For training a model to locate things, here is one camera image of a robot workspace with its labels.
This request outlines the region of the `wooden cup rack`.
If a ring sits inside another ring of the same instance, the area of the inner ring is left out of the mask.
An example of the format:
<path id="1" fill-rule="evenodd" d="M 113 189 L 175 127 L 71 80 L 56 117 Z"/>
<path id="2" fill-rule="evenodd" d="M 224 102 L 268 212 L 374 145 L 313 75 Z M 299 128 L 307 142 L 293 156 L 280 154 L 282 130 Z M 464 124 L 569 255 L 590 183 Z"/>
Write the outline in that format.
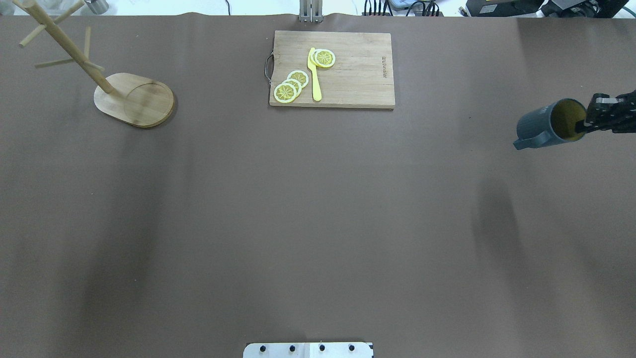
<path id="1" fill-rule="evenodd" d="M 76 1 L 54 19 L 36 0 L 14 0 L 13 4 L 38 23 L 19 43 L 20 47 L 24 48 L 41 32 L 46 31 L 69 56 L 67 59 L 35 64 L 35 68 L 77 63 L 97 84 L 93 95 L 97 109 L 129 125 L 150 128 L 160 125 L 172 115 L 175 97 L 166 84 L 130 73 L 115 73 L 105 77 L 105 69 L 89 59 L 91 28 L 86 28 L 84 49 L 80 50 L 59 27 L 66 18 L 85 6 L 83 0 Z"/>

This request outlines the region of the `aluminium frame post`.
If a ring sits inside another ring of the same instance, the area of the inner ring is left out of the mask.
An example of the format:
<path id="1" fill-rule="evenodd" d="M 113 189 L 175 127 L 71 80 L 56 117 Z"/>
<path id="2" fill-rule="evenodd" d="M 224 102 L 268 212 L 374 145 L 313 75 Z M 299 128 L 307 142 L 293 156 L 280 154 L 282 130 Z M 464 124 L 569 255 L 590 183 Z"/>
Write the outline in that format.
<path id="1" fill-rule="evenodd" d="M 300 0 L 300 23 L 321 23 L 324 20 L 322 0 Z"/>

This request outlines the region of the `yellow plastic knife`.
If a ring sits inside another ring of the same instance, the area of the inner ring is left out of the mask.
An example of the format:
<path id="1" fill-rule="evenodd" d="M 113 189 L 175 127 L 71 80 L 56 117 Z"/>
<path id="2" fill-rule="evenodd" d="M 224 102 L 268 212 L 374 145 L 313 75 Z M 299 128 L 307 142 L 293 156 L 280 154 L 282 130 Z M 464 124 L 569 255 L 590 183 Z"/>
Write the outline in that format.
<path id="1" fill-rule="evenodd" d="M 320 102 L 322 100 L 322 92 L 320 88 L 320 84 L 318 81 L 318 70 L 316 64 L 313 62 L 312 57 L 316 48 L 311 47 L 308 52 L 307 57 L 307 68 L 311 73 L 311 81 L 312 81 L 312 99 L 316 102 Z"/>

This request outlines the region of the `lemon slice back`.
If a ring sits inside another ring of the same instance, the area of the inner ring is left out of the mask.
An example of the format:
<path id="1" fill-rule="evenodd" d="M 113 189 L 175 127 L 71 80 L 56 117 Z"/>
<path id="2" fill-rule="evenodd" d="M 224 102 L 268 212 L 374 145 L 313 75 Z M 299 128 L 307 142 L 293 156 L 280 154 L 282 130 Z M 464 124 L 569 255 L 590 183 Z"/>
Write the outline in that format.
<path id="1" fill-rule="evenodd" d="M 306 86 L 308 86 L 309 83 L 309 75 L 302 70 L 294 70 L 291 71 L 288 76 L 287 76 L 288 80 L 296 80 L 298 82 L 300 82 L 302 88 L 306 88 Z"/>

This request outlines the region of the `lemon slice front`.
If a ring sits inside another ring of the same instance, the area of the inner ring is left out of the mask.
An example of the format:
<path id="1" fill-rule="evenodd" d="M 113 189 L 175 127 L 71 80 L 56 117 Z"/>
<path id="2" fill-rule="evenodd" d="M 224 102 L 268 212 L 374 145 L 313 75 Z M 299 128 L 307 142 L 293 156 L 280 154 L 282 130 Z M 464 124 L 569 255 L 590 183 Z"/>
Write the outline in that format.
<path id="1" fill-rule="evenodd" d="M 279 84 L 273 90 L 273 98 L 279 103 L 291 103 L 297 98 L 295 89 L 291 85 Z"/>

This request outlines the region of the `wooden cutting board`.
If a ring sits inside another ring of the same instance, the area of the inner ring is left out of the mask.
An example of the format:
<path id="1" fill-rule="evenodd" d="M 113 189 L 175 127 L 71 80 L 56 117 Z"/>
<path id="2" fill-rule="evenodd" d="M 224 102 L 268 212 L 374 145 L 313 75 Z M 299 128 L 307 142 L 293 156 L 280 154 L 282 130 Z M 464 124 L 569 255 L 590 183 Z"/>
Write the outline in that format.
<path id="1" fill-rule="evenodd" d="M 327 48 L 335 56 L 331 68 L 317 67 L 322 100 L 312 99 L 308 52 Z M 394 109 L 395 80 L 392 37 L 388 33 L 277 30 L 273 36 L 273 73 L 269 104 L 279 106 L 273 90 L 291 71 L 302 70 L 309 83 L 289 104 L 304 108 Z"/>

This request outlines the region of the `lemon slice on knife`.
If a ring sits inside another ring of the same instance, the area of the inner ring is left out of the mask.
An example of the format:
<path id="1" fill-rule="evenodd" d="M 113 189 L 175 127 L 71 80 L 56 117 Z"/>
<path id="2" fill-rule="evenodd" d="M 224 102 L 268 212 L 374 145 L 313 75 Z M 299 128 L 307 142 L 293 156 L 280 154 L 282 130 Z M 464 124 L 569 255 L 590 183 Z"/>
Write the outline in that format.
<path id="1" fill-rule="evenodd" d="M 316 48 L 313 50 L 310 60 L 316 67 L 331 68 L 335 64 L 336 56 L 327 48 Z"/>

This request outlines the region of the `dark teal mug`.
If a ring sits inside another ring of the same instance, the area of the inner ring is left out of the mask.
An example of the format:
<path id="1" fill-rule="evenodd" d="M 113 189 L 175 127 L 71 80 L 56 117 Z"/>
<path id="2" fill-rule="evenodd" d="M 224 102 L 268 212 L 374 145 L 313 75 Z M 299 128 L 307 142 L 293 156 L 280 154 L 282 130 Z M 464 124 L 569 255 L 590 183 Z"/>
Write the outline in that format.
<path id="1" fill-rule="evenodd" d="M 585 120 L 586 108 L 577 100 L 561 99 L 523 115 L 516 125 L 516 150 L 540 149 L 581 140 L 575 126 Z"/>

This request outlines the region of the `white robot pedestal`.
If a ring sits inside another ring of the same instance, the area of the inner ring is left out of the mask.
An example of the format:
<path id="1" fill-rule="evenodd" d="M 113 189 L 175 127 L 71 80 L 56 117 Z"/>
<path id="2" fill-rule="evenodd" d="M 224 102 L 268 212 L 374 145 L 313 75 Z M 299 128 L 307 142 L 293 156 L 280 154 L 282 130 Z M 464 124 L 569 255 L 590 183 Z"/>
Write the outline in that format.
<path id="1" fill-rule="evenodd" d="M 243 350 L 243 358 L 374 358 L 372 343 L 297 342 L 254 343 Z"/>

